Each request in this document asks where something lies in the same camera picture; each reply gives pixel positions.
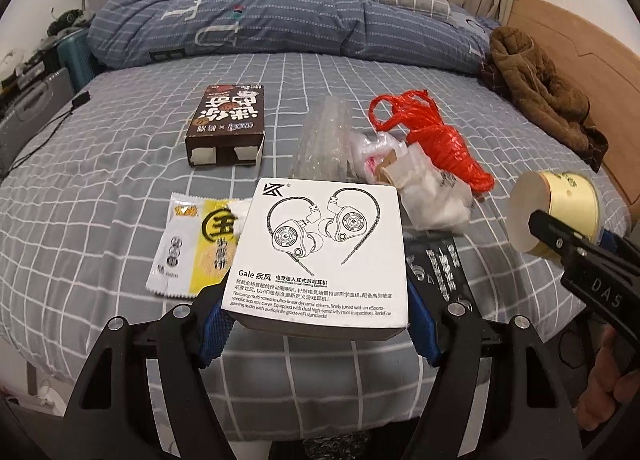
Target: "gray case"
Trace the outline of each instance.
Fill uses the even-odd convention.
[[[16,99],[0,122],[0,179],[27,142],[73,97],[69,72],[62,68]]]

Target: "blue grip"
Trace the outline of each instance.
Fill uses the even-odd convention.
[[[604,250],[609,250],[609,252],[616,253],[618,249],[618,242],[616,240],[616,235],[611,231],[605,229],[602,231],[602,239],[600,240],[600,247]]]
[[[431,366],[438,366],[442,353],[436,341],[436,323],[411,281],[406,282],[409,301],[409,335],[418,355]]]
[[[220,299],[204,323],[202,344],[198,351],[198,357],[203,364],[209,365],[213,359],[220,357],[234,322],[234,319],[222,310]]]

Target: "paper packaging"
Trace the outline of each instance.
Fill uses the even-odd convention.
[[[244,201],[172,193],[146,289],[196,297],[204,287],[221,283],[236,252],[236,205]]]
[[[251,329],[385,340],[408,324],[404,267],[393,187],[265,178],[222,308]]]
[[[184,139],[189,165],[260,165],[264,143],[264,88],[209,86]]]

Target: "tape roll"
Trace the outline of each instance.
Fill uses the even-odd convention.
[[[585,176],[553,171],[523,173],[513,186],[507,208],[507,235],[518,252],[544,259],[558,255],[529,232],[537,209],[566,223],[592,243],[602,237],[602,207],[597,189]]]

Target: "screw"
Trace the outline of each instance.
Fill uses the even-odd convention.
[[[465,315],[466,309],[460,303],[451,303],[449,306],[447,306],[447,311],[449,311],[451,315],[460,317]]]
[[[531,326],[531,323],[524,315],[516,315],[513,322],[518,328],[522,328],[523,330],[526,330]]]
[[[174,317],[182,319],[191,313],[191,308],[189,308],[189,305],[178,305],[174,308],[172,313],[174,314]]]
[[[109,321],[108,327],[110,330],[120,330],[124,325],[124,319],[122,317],[114,317]]]

